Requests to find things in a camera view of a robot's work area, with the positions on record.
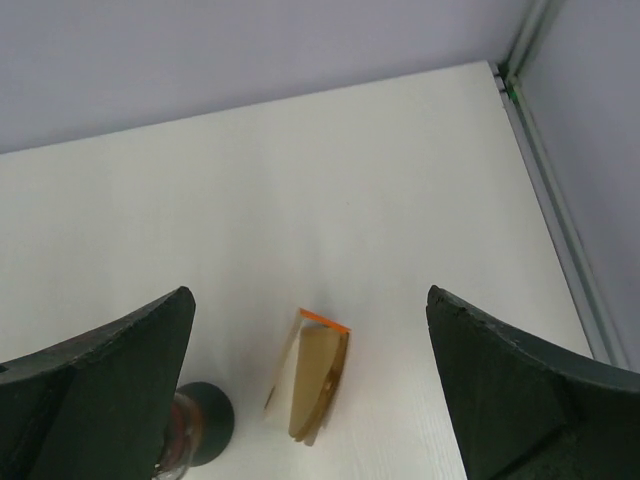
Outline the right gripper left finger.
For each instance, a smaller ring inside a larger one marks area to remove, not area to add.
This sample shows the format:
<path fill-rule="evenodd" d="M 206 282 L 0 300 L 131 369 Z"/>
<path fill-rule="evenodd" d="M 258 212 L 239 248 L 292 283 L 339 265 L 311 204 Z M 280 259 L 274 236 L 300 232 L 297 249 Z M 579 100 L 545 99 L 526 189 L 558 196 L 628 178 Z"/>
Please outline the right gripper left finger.
<path fill-rule="evenodd" d="M 194 316 L 180 287 L 3 363 L 2 478 L 151 478 Z"/>

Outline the red-topped dark flask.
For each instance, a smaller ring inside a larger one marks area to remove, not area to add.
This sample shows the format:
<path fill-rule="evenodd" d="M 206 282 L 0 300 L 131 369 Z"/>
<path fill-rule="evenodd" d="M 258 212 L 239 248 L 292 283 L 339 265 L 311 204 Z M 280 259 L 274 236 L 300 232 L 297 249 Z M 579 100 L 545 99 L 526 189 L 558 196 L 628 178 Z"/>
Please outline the red-topped dark flask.
<path fill-rule="evenodd" d="M 216 459 L 229 445 L 235 426 L 228 396 L 207 382 L 178 388 L 164 430 L 152 479 L 183 479 L 190 468 Z"/>

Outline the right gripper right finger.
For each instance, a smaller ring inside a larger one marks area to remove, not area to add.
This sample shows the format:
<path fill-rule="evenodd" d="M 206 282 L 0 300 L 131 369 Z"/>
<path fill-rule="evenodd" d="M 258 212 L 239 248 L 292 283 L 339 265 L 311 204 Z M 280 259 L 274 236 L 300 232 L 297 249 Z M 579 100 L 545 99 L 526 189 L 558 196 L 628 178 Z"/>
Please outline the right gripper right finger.
<path fill-rule="evenodd" d="M 426 317 L 470 479 L 636 479 L 639 376 L 432 286 Z"/>

